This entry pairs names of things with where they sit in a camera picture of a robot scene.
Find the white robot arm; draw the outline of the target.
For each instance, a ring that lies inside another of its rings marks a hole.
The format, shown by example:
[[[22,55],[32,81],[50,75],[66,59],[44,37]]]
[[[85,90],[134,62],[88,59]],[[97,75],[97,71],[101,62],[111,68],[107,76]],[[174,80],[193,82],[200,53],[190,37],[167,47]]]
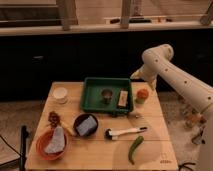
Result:
[[[143,79],[155,89],[156,78],[160,76],[207,119],[203,132],[205,143],[200,147],[195,171],[213,171],[213,87],[172,64],[173,56],[174,50],[169,44],[145,50],[143,65],[130,78]]]

